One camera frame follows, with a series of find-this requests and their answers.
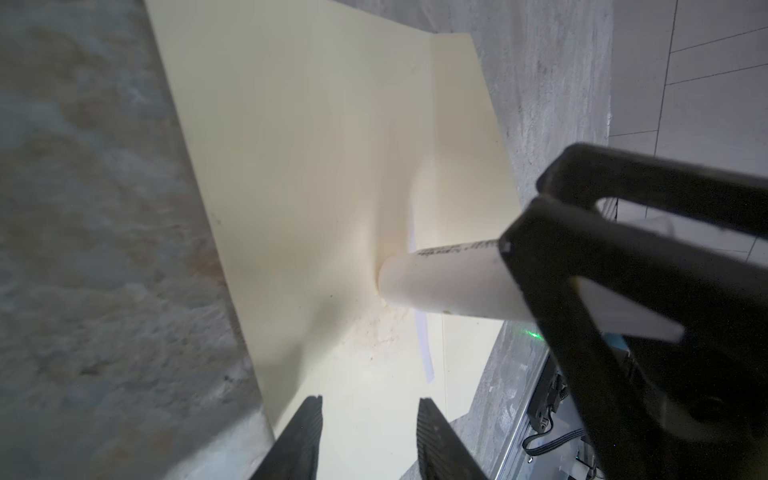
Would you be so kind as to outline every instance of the cardboard tube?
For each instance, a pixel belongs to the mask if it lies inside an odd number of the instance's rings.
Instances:
[[[579,277],[576,284],[601,331],[668,342],[684,334],[679,323],[589,279]],[[423,312],[535,323],[496,240],[390,257],[379,271],[379,294],[393,306]]]

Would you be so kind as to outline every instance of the cream paper sheet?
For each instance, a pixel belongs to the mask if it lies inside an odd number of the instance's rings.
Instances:
[[[501,326],[376,294],[381,262],[497,237],[520,212],[468,35],[330,0],[149,0],[267,415],[323,395],[320,478],[396,478],[420,397],[468,411]]]

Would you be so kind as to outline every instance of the white plastic piece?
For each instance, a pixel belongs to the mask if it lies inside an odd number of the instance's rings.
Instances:
[[[587,480],[587,475],[589,475],[589,467],[579,462],[578,460],[574,460],[574,464],[571,466],[571,471],[568,474],[575,478],[575,480]]]
[[[604,332],[678,342],[684,328],[591,280],[577,278],[579,294]],[[496,240],[428,248],[387,259],[379,294],[393,306],[492,319],[535,319],[498,252]]]

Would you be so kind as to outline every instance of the tile grout line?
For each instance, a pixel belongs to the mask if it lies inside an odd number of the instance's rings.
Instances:
[[[670,85],[677,85],[677,84],[685,83],[687,81],[701,80],[702,78],[716,77],[717,75],[725,75],[727,73],[734,73],[735,71],[749,70],[750,68],[765,67],[766,65],[768,65],[768,63],[764,63],[764,64],[761,64],[761,65],[753,65],[751,67],[737,68],[736,70],[722,71],[720,73],[713,73],[712,75],[704,75],[703,77],[689,78],[688,80],[673,81],[670,84],[664,85],[664,87],[666,88],[666,87],[669,87]]]
[[[674,40],[674,25],[677,22],[677,3],[674,0],[674,13],[672,14],[672,32],[670,33],[670,49],[667,53],[667,70],[664,72],[664,88],[661,90],[661,106],[659,106],[659,124],[656,127],[656,143],[654,144],[654,157],[659,148],[659,133],[661,133],[661,114],[664,112],[664,94],[667,93],[667,76],[670,74],[670,57],[672,56],[672,41]],[[645,207],[645,217],[648,218],[648,207]]]
[[[704,247],[704,248],[706,248],[706,249],[708,249],[708,250],[712,250],[712,251],[714,251],[714,252],[736,252],[736,253],[749,253],[749,252],[747,252],[747,251],[745,251],[745,250],[733,250],[733,249],[730,249],[730,248],[709,248],[709,247]]]
[[[750,261],[750,257],[752,256],[752,250],[754,250],[755,248],[755,243],[757,243],[757,236],[755,236],[755,240],[752,242],[752,246],[750,247],[750,252],[746,255],[746,260],[744,260],[745,262]]]
[[[652,131],[656,131],[656,130],[646,130],[646,131],[633,131],[633,132],[632,132],[632,133],[630,133],[630,134],[615,134],[615,135],[608,135],[608,138],[611,138],[611,137],[623,137],[624,135],[649,134],[649,133],[650,133],[650,132],[652,132]]]
[[[743,32],[741,32],[741,33],[737,33],[737,34],[735,34],[735,35],[729,35],[729,36],[727,36],[727,37],[718,38],[717,40],[709,40],[709,41],[705,41],[704,43],[700,43],[700,44],[698,44],[698,45],[691,45],[690,47],[686,47],[686,48],[680,48],[680,49],[678,49],[678,50],[673,50],[673,51],[671,51],[671,52],[670,52],[670,54],[673,54],[673,53],[678,53],[679,51],[687,50],[687,49],[689,49],[689,48],[696,48],[696,47],[700,47],[701,45],[708,45],[708,44],[710,44],[710,43],[714,43],[714,42],[716,42],[716,41],[727,40],[728,38],[739,37],[739,36],[741,36],[741,35],[746,35],[746,34],[748,34],[748,33],[753,33],[753,32],[755,32],[755,31],[765,30],[766,28],[768,28],[768,27],[760,27],[760,28],[755,28],[754,30],[743,31]]]

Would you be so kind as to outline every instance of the gray concrete floor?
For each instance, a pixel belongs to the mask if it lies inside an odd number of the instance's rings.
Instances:
[[[472,34],[524,202],[605,143],[610,0],[347,3]],[[3,2],[0,71],[4,477],[246,478],[272,439],[144,5]],[[457,424],[486,469],[516,328]]]

